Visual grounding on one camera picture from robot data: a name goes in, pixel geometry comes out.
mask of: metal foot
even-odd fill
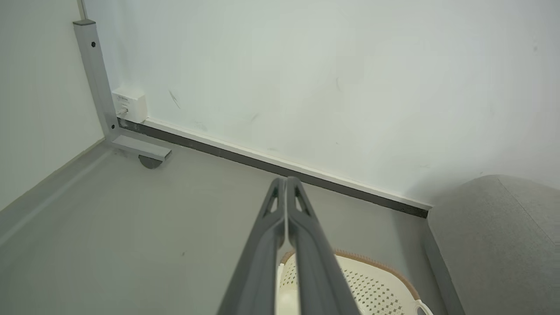
[[[142,163],[142,165],[144,165],[146,168],[149,169],[154,169],[160,166],[161,163],[163,162],[143,155],[138,155],[138,158],[140,159],[140,163]]]

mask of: dark gray baseboard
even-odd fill
[[[170,143],[174,143],[176,145],[180,145],[180,146],[184,146],[184,147],[188,147],[191,149],[195,149],[201,152],[205,152],[208,154],[212,154],[215,156],[219,156],[221,158],[224,159],[228,159],[237,163],[242,163],[248,166],[252,166],[254,168],[258,168],[258,169],[262,169],[265,170],[267,172],[271,172],[271,173],[275,173],[278,174],[280,176],[284,176],[284,177],[288,177],[288,176],[294,176],[299,178],[302,182],[307,183],[307,184],[311,184],[314,186],[318,186],[318,187],[322,187],[334,192],[338,192],[341,194],[345,194],[347,196],[350,197],[354,197],[357,199],[362,199],[365,201],[369,201],[372,203],[375,203],[376,205],[380,205],[383,207],[387,207],[393,210],[397,210],[400,212],[404,212],[406,214],[411,214],[414,216],[419,216],[419,217],[423,217],[426,218],[428,216],[428,210],[424,210],[424,209],[420,209],[417,207],[413,207],[413,206],[409,206],[406,205],[402,202],[398,202],[398,201],[393,201],[387,198],[383,198],[374,194],[370,194],[367,192],[363,192],[354,188],[350,188],[344,185],[340,185],[340,184],[336,184],[333,182],[330,182],[328,180],[324,180],[321,178],[317,178],[314,176],[310,176],[304,173],[300,173],[300,172],[296,172],[294,170],[291,169],[287,169],[287,168],[283,168],[281,166],[277,166],[274,164],[270,164],[267,162],[263,162],[257,159],[253,159],[252,157],[247,157],[245,155],[241,155],[238,153],[234,153],[231,151],[227,151],[224,149],[220,149],[211,145],[207,145],[205,143],[201,143],[198,141],[194,141],[192,139],[188,139],[185,137],[181,137],[181,136],[177,136],[174,135],[172,133],[168,133],[165,131],[161,131],[159,129],[155,129],[152,127],[148,127],[142,124],[137,124],[137,123],[133,123],[133,122],[129,122],[129,121],[123,121],[121,119],[119,119],[119,125],[121,128],[127,129],[127,130],[131,130],[131,131],[135,131],[138,133],[142,133],[144,135],[153,137],[153,138],[157,138],[160,140],[164,140]]]

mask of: white electrical box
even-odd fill
[[[144,92],[120,87],[113,91],[113,104],[117,117],[133,123],[142,123],[148,118],[148,108]]]

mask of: metal leg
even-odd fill
[[[119,127],[95,22],[88,19],[76,21],[74,22],[74,32],[105,141],[113,147],[150,159],[161,162],[167,160],[171,149],[126,136]]]

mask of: wall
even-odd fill
[[[0,2],[0,210],[103,138],[76,0]]]
[[[560,2],[87,1],[148,115],[425,203],[560,188]]]

